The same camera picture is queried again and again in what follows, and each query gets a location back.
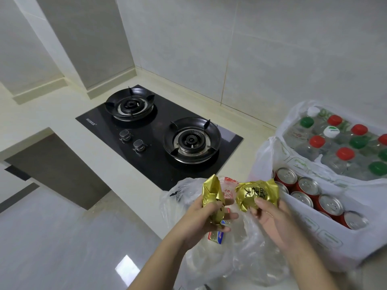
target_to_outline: white bottle cap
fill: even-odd
[[[328,138],[335,138],[340,133],[340,130],[337,127],[334,126],[328,126],[326,129],[324,129],[324,136]]]
[[[309,107],[307,111],[307,115],[309,117],[316,117],[320,113],[320,109],[317,107]]]

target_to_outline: black glass cooktop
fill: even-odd
[[[139,85],[135,88],[145,89]],[[209,178],[218,173],[243,138],[214,122],[221,135],[219,150],[205,162],[181,163],[165,150],[164,134],[170,128],[171,122],[185,117],[202,117],[153,94],[152,112],[138,121],[120,121],[107,112],[104,104],[76,119],[162,190],[170,190],[178,181],[187,177]],[[130,140],[122,140],[120,133],[130,133]],[[133,144],[136,144],[136,140],[143,141],[143,151],[135,150]]]

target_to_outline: forearm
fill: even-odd
[[[182,242],[167,235],[128,290],[171,290],[184,254]]]
[[[310,244],[299,253],[289,253],[288,261],[300,290],[339,290]]]

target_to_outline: hand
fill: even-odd
[[[226,199],[226,205],[232,205],[233,199]],[[210,223],[209,216],[222,207],[222,202],[217,201],[209,203],[202,207],[202,196],[199,196],[185,215],[172,228],[168,234],[172,239],[178,239],[183,244],[184,250],[193,248],[202,239],[204,234],[210,231],[229,232],[231,229],[227,226],[216,226]],[[225,213],[224,220],[237,219],[237,213]]]
[[[262,225],[269,237],[274,241],[284,255],[301,253],[309,247],[307,238],[295,224],[291,212],[283,200],[278,208],[262,198],[255,198],[259,210],[250,208],[251,213]]]

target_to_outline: gold foil package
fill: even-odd
[[[236,189],[235,202],[239,209],[246,212],[249,207],[257,209],[257,205],[254,202],[254,198],[260,197],[267,200],[277,206],[279,199],[278,185],[274,182],[274,179],[269,181],[253,181],[240,183]]]
[[[214,174],[203,183],[203,207],[214,201],[221,201],[223,206],[210,216],[210,220],[215,225],[220,225],[225,216],[225,197],[218,177]]]

